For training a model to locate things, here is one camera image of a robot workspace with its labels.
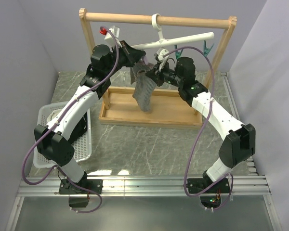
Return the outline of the purple clothespin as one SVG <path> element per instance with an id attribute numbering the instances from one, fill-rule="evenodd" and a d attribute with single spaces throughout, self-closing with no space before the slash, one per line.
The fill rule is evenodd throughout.
<path id="1" fill-rule="evenodd" d="M 142 57 L 142 62 L 143 62 L 145 65 L 148 65 L 148 64 L 149 64 L 149 61 L 148 61 L 146 55 Z"/>

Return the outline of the grey striped boxer underwear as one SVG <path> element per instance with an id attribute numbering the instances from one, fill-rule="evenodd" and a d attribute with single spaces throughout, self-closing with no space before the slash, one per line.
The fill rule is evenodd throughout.
<path id="1" fill-rule="evenodd" d="M 150 112 L 150 99 L 157 86 L 153 80 L 145 75 L 146 72 L 150 71 L 153 67 L 154 65 L 151 63 L 145 65 L 139 62 L 130 68 L 131 84 L 136 83 L 132 96 L 143 112 Z"/>

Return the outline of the white plastic hanger bar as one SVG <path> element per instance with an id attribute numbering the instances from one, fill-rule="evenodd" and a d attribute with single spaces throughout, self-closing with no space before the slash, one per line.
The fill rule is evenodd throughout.
<path id="1" fill-rule="evenodd" d="M 213 32 L 207 32 L 207 33 L 190 35 L 190 36 L 185 36 L 185 37 L 165 39 L 163 37 L 162 28 L 157 23 L 158 16 L 160 16 L 160 14 L 158 13 L 152 15 L 151 24 L 152 24 L 152 27 L 158 32 L 159 40 L 156 42 L 151 42 L 151 43 L 133 45 L 132 46 L 133 48 L 138 49 L 138 50 L 146 50 L 146 49 L 153 49 L 153 48 L 162 48 L 162 47 L 167 47 L 171 45 L 179 45 L 183 43 L 205 41 L 205 40 L 214 38 Z"/>

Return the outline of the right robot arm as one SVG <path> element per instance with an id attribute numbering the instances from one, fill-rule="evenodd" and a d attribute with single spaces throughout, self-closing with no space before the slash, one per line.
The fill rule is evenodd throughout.
<path id="1" fill-rule="evenodd" d="M 180 97 L 205 117 L 204 125 L 210 123 L 221 136 L 217 161 L 203 173 L 199 183 L 185 183 L 186 188 L 194 186 L 198 192 L 214 192 L 226 174 L 255 154 L 256 130 L 252 124 L 245 125 L 230 115 L 214 99 L 213 92 L 196 80 L 195 71 L 193 59 L 182 57 L 176 61 L 175 69 L 170 69 L 169 64 L 160 69 L 157 64 L 146 76 L 158 86 L 176 86 Z"/>

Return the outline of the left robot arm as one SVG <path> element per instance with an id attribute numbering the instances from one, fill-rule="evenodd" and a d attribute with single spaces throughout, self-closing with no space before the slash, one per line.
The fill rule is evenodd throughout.
<path id="1" fill-rule="evenodd" d="M 89 188 L 87 174 L 74 159 L 72 143 L 86 132 L 86 113 L 98 102 L 111 85 L 110 77 L 122 67 L 133 67 L 146 55 L 125 41 L 113 48 L 95 46 L 91 62 L 73 98 L 47 125 L 37 125 L 34 135 L 37 151 L 55 163 L 71 181 L 70 188 L 83 193 Z"/>

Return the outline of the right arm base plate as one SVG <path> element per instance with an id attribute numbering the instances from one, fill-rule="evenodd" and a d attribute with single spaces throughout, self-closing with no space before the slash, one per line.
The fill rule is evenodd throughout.
<path id="1" fill-rule="evenodd" d="M 205 190 L 203 193 L 229 193 L 231 189 L 231 183 L 229 183 L 227 178 L 222 179 L 218 183 L 210 186 L 211 181 L 204 178 L 188 178 L 187 179 L 187 191 L 189 194 L 198 194 Z"/>

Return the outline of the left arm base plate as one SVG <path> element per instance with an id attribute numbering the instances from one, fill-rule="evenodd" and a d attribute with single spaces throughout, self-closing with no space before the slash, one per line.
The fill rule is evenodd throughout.
<path id="1" fill-rule="evenodd" d="M 103 188 L 102 179 L 85 179 L 79 183 L 70 182 L 68 179 L 62 179 L 59 187 L 59 194 L 87 194 L 91 191 L 101 194 Z"/>

